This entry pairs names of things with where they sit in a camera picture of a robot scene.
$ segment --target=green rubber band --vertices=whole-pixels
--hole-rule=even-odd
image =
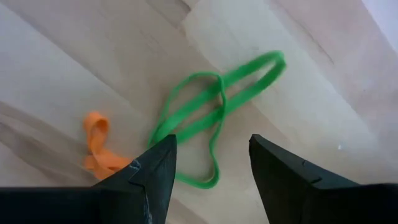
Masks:
[[[274,63],[274,66],[260,80],[258,80],[250,87],[245,88],[244,90],[235,94],[231,99],[227,100],[225,89],[270,63]],[[262,90],[265,90],[282,74],[285,67],[286,63],[284,61],[283,53],[279,51],[273,51],[260,55],[259,57],[248,62],[247,64],[242,65],[239,68],[232,70],[223,76],[215,72],[197,72],[190,75],[171,91],[171,94],[167,98],[167,101],[165,103],[165,107],[160,114],[159,121],[150,135],[148,148],[150,148],[152,144],[158,143],[168,134],[171,134],[173,130],[183,120],[185,120],[194,111],[198,110],[206,102],[212,100],[220,93],[222,98],[222,104],[219,108],[213,110],[203,118],[194,121],[192,124],[188,125],[186,128],[176,133],[177,144],[180,144],[192,138],[197,133],[207,128],[210,128],[214,124],[218,123],[216,131],[209,141],[209,152],[214,166],[213,176],[206,181],[199,181],[179,172],[175,175],[175,178],[177,180],[180,180],[200,189],[210,189],[214,187],[220,179],[220,169],[218,167],[218,162],[215,156],[215,145],[218,136],[220,135],[220,132],[223,128],[225,117],[232,113],[234,110],[238,109],[245,102],[260,94]],[[210,86],[207,90],[204,90],[199,95],[194,97],[194,99],[187,102],[179,110],[177,110],[174,114],[170,115],[166,119],[170,104],[177,97],[179,91],[185,85],[198,77],[215,77],[217,79],[217,82]]]

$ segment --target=light wood surface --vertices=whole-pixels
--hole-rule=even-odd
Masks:
[[[252,133],[360,183],[398,181],[396,53],[360,1],[0,2],[2,186],[95,183],[81,165],[89,111],[109,117],[110,149],[136,157],[181,79],[275,49],[288,69],[226,120],[221,181],[211,190],[176,182],[168,223],[266,222],[249,163]],[[174,109],[209,83],[189,86]],[[211,132],[178,147],[178,170],[208,177]]]

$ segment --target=wooden floor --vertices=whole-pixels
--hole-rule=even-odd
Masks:
[[[175,183],[168,223],[266,222],[252,133],[357,182],[398,182],[397,52],[360,0],[0,0],[0,185],[96,183],[82,167],[88,112],[109,117],[110,149],[136,157],[181,79],[270,50],[288,69],[228,116],[219,184]],[[179,146],[178,170],[211,174],[211,132]]]

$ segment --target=orange rubber band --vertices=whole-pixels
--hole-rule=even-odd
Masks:
[[[132,159],[120,157],[104,148],[109,132],[109,121],[98,112],[91,112],[83,122],[87,133],[87,145],[91,155],[86,156],[84,167],[94,171],[94,176],[103,180],[131,163]]]

